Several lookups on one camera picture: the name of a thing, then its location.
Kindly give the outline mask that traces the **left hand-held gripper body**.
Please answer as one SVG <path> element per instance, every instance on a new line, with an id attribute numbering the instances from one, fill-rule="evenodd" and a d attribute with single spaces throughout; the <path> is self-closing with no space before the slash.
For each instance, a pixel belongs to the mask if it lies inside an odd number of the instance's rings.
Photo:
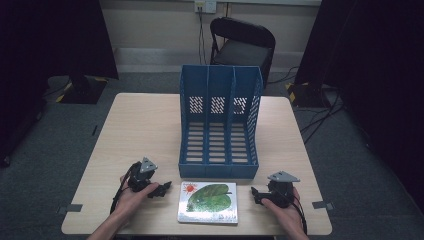
<path id="1" fill-rule="evenodd" d="M 150 159 L 144 157 L 130 167 L 128 186 L 133 192 L 139 192 L 150 184 L 150 178 L 154 175 L 158 166 Z"/>

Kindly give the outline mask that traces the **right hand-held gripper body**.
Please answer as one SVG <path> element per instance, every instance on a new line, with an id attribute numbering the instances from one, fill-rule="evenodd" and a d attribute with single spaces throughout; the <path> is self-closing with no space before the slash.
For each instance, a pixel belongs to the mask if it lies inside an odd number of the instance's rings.
<path id="1" fill-rule="evenodd" d="M 293 183 L 300 179 L 285 171 L 271 174 L 268 179 L 268 199 L 280 208 L 290 206 L 294 202 Z"/>

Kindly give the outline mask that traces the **green leaf picture book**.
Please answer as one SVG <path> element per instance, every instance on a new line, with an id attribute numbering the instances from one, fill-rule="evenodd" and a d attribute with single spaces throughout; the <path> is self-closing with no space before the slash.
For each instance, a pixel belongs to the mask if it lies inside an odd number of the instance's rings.
<path id="1" fill-rule="evenodd" d="M 237 185 L 231 182 L 182 182 L 177 220 L 194 224 L 237 224 Z"/>

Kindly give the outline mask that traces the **blue plastic file rack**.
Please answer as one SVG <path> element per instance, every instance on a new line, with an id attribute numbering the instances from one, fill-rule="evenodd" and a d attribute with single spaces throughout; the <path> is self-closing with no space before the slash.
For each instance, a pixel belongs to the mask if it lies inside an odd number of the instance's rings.
<path id="1" fill-rule="evenodd" d="M 263 80 L 256 66 L 184 65 L 180 75 L 183 178 L 252 179 Z"/>

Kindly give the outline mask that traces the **person's right hand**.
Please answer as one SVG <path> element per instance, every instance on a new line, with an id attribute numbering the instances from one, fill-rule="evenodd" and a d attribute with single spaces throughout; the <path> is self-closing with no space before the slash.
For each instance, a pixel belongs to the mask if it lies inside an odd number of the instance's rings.
<path id="1" fill-rule="evenodd" d="M 300 197 L 296 188 L 293 188 L 293 194 L 295 196 L 294 205 L 287 208 L 280 208 L 266 198 L 261 200 L 261 203 L 277 218 L 279 225 L 287 235 L 303 232 L 301 216 L 296 210 L 300 206 Z"/>

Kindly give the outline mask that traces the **person's left hand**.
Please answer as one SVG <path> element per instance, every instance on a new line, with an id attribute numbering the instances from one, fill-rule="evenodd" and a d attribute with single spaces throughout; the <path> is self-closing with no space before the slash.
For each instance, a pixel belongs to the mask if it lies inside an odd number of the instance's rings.
<path id="1" fill-rule="evenodd" d="M 113 216 L 118 216 L 122 220 L 130 219 L 136 211 L 140 208 L 142 202 L 147 198 L 147 196 L 153 192 L 159 184 L 153 182 L 149 184 L 145 189 L 139 192 L 133 192 L 129 187 L 127 181 L 124 177 L 120 178 L 122 187 L 121 194 L 117 201 L 115 210 L 113 211 Z"/>

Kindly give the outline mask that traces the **black stand base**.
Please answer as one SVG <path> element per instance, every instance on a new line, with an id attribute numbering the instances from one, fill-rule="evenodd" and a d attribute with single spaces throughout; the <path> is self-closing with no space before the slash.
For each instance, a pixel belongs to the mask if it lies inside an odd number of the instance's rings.
<path id="1" fill-rule="evenodd" d="M 70 83 L 56 99 L 64 104 L 96 104 L 108 81 L 84 75 L 71 75 Z"/>
<path id="2" fill-rule="evenodd" d="M 310 83 L 285 85 L 289 100 L 295 107 L 302 108 L 329 108 L 330 102 L 321 87 L 315 87 Z"/>

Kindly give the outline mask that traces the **black folding chair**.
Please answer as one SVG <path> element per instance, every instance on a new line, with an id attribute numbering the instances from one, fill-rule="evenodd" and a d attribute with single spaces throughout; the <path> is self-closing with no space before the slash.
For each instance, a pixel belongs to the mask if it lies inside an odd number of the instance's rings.
<path id="1" fill-rule="evenodd" d="M 267 86 L 276 40 L 264 26 L 246 21 L 219 17 L 210 23 L 212 34 L 212 65 L 258 66 Z"/>

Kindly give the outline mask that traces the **black curtain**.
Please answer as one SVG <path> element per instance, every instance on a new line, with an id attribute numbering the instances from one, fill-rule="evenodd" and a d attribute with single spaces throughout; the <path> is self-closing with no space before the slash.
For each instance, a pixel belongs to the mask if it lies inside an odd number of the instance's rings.
<path id="1" fill-rule="evenodd" d="M 340 89 L 424 212 L 424 0 L 321 0 L 295 81 Z"/>
<path id="2" fill-rule="evenodd" d="M 0 0 L 0 168 L 71 75 L 118 77 L 100 0 Z"/>

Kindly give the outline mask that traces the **white wall socket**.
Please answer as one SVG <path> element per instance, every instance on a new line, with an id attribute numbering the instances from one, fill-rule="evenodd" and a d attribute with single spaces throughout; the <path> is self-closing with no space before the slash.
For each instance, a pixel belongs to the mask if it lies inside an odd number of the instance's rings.
<path id="1" fill-rule="evenodd" d="M 213 0 L 195 0 L 194 11 L 196 13 L 215 14 L 217 2 Z"/>

